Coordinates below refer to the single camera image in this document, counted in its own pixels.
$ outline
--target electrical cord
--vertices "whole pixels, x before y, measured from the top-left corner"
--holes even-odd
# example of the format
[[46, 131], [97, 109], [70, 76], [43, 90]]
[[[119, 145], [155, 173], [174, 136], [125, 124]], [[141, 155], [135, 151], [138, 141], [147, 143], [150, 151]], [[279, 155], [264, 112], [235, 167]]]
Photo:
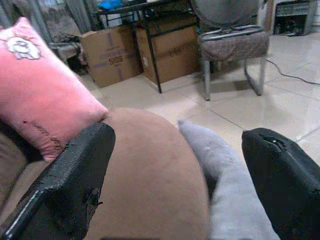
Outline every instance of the electrical cord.
[[312, 82], [312, 81], [307, 81], [307, 80], [305, 80], [305, 79], [303, 79], [303, 78], [301, 78], [301, 77], [298, 77], [298, 76], [291, 76], [291, 75], [284, 74], [284, 73], [281, 72], [279, 66], [278, 66], [276, 63], [274, 63], [273, 61], [270, 61], [269, 59], [266, 59], [266, 61], [269, 62], [269, 63], [271, 63], [271, 64], [273, 64], [273, 65], [275, 66], [275, 68], [277, 69], [277, 71], [278, 71], [282, 76], [285, 76], [285, 77], [288, 77], [288, 78], [299, 79], [299, 80], [305, 82], [306, 84], [312, 84], [312, 85], [316, 85], [316, 86], [319, 86], [319, 87], [320, 87], [320, 83]]

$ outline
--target table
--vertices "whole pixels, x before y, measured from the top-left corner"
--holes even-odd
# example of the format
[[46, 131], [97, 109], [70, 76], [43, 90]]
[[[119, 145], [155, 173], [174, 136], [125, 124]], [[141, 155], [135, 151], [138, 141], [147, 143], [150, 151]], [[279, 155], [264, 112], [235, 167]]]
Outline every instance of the table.
[[162, 93], [162, 88], [161, 88], [161, 83], [160, 83], [160, 78], [159, 78], [159, 72], [158, 72], [158, 67], [157, 67], [157, 61], [156, 61], [156, 56], [155, 56], [155, 52], [154, 52], [154, 48], [152, 45], [152, 38], [161, 36], [161, 35], [165, 35], [165, 34], [169, 34], [175, 31], [179, 31], [185, 28], [189, 28], [191, 26], [195, 26], [198, 25], [198, 22], [194, 22], [191, 24], [187, 24], [187, 25], [183, 25], [183, 26], [179, 26], [179, 27], [175, 27], [172, 28], [170, 30], [166, 30], [166, 31], [159, 31], [157, 33], [151, 34], [150, 33], [150, 28], [149, 28], [149, 24], [148, 24], [148, 14], [147, 14], [147, 10], [156, 7], [156, 6], [161, 6], [161, 5], [166, 5], [169, 3], [173, 3], [173, 2], [178, 2], [179, 0], [157, 0], [157, 1], [153, 1], [153, 2], [144, 2], [144, 3], [140, 3], [140, 4], [136, 4], [136, 5], [131, 5], [131, 6], [124, 6], [124, 7], [120, 7], [114, 10], [102, 10], [102, 11], [98, 11], [95, 13], [96, 16], [101, 16], [104, 15], [106, 16], [106, 19], [108, 19], [108, 15], [111, 14], [128, 14], [131, 13], [129, 15], [125, 15], [122, 17], [116, 17], [113, 19], [109, 19], [107, 20], [107, 25], [109, 25], [109, 21], [113, 21], [119, 18], [124, 18], [124, 17], [128, 17], [128, 16], [134, 16], [134, 13], [137, 12], [138, 13], [138, 17], [140, 20], [140, 15], [139, 15], [139, 11], [142, 12], [142, 20], [143, 20], [143, 25], [144, 25], [144, 29], [146, 32], [146, 36], [147, 36], [147, 41], [148, 41], [148, 46], [150, 49], [150, 53], [151, 53], [151, 59], [152, 59], [152, 65], [154, 68], [154, 73], [155, 73], [155, 77], [156, 77], [156, 83], [157, 83], [157, 87], [159, 90], [159, 93]]

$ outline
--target wall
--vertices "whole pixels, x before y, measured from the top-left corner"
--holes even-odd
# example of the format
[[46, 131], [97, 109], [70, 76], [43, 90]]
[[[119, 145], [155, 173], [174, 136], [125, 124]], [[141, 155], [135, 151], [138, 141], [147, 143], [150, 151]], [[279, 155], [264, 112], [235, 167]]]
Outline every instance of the wall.
[[317, 10], [314, 16], [313, 32], [320, 32], [320, 0], [318, 0]]

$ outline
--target white tile floor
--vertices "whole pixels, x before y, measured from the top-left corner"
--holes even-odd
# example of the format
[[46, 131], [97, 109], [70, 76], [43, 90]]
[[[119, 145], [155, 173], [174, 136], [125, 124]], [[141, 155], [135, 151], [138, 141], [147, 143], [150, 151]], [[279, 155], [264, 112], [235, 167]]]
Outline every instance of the white tile floor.
[[[271, 36], [268, 59], [283, 73], [320, 83], [320, 33], [307, 36]], [[253, 77], [258, 61], [250, 62]], [[243, 75], [241, 62], [225, 63], [213, 74], [211, 101], [203, 98], [201, 75], [156, 85], [140, 75], [98, 88], [89, 76], [83, 83], [107, 108], [131, 107], [159, 114], [176, 125], [187, 119], [220, 134], [242, 157], [243, 130], [275, 130], [298, 144], [320, 165], [320, 86], [281, 76], [267, 63], [265, 91], [256, 96]]]

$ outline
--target gray chair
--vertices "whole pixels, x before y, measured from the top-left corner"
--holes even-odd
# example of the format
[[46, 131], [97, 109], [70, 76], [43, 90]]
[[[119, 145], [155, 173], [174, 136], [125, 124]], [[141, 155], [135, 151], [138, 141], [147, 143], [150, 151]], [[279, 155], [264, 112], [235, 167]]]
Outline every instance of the gray chair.
[[[250, 24], [258, 9], [258, 0], [191, 0], [200, 21], [219, 28], [199, 36], [201, 47], [205, 100], [210, 100], [210, 62], [244, 60], [244, 74], [260, 96], [264, 89], [266, 54], [269, 36], [263, 27]], [[248, 74], [247, 59], [260, 59], [260, 77], [256, 83]]]

